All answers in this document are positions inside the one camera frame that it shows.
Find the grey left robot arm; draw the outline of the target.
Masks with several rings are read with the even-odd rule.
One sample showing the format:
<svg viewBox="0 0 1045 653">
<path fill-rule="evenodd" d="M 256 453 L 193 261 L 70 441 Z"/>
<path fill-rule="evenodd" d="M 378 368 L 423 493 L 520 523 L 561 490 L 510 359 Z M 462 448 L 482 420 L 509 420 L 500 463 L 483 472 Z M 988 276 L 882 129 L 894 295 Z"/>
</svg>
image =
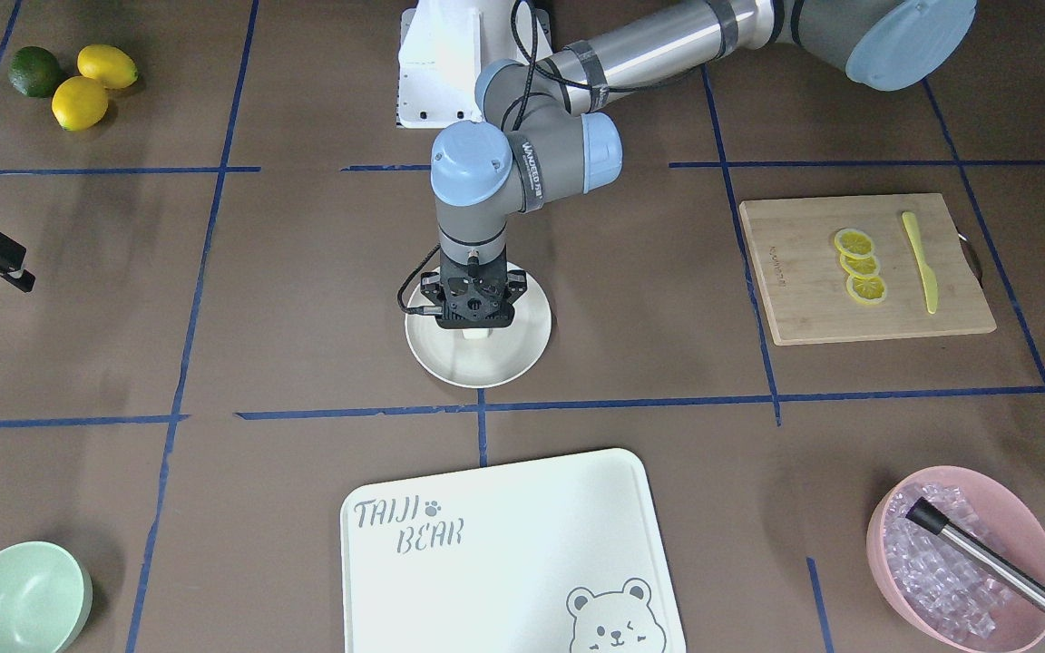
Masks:
<svg viewBox="0 0 1045 653">
<path fill-rule="evenodd" d="M 975 14 L 974 1 L 680 1 L 544 57 L 526 48 L 489 63 L 474 87 L 480 120 L 433 141 L 440 269 L 414 273 L 424 304 L 404 314 L 444 330 L 511 325 L 528 281 L 507 261 L 507 220 L 616 181 L 623 149 L 607 104 L 771 43 L 892 92 L 936 70 Z"/>
</svg>

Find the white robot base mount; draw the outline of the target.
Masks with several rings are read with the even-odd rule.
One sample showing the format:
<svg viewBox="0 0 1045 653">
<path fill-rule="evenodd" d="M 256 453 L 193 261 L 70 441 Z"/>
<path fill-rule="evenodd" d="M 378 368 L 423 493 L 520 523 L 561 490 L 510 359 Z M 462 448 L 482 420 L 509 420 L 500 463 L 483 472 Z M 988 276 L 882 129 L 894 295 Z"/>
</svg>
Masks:
<svg viewBox="0 0 1045 653">
<path fill-rule="evenodd" d="M 446 129 L 483 118 L 477 107 L 478 75 L 489 63 L 522 62 L 515 41 L 531 44 L 539 28 L 536 53 L 551 54 L 552 20 L 548 1 L 419 1 L 402 13 L 396 123 L 401 129 Z"/>
</svg>

